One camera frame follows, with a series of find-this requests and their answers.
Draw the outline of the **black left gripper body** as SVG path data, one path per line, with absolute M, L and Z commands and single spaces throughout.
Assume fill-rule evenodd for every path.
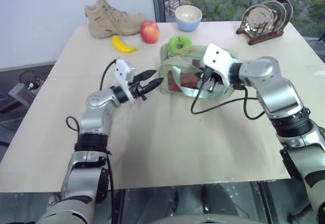
M 134 99 L 141 98 L 143 101 L 147 100 L 145 96 L 145 90 L 140 84 L 140 79 L 134 79 L 132 82 L 128 84 L 129 91 Z

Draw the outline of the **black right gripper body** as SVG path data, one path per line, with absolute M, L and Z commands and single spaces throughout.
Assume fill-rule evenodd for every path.
M 223 84 L 222 77 L 216 72 L 204 73 L 203 80 L 205 81 L 203 91 L 207 92 L 226 92 L 227 87 Z

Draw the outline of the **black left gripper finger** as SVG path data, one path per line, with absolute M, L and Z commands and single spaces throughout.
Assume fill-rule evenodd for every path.
M 156 73 L 156 70 L 145 70 L 134 76 L 134 82 L 141 82 L 151 78 Z
M 150 81 L 147 85 L 145 85 L 144 90 L 145 92 L 150 92 L 156 89 L 163 81 L 163 78 L 156 78 Z

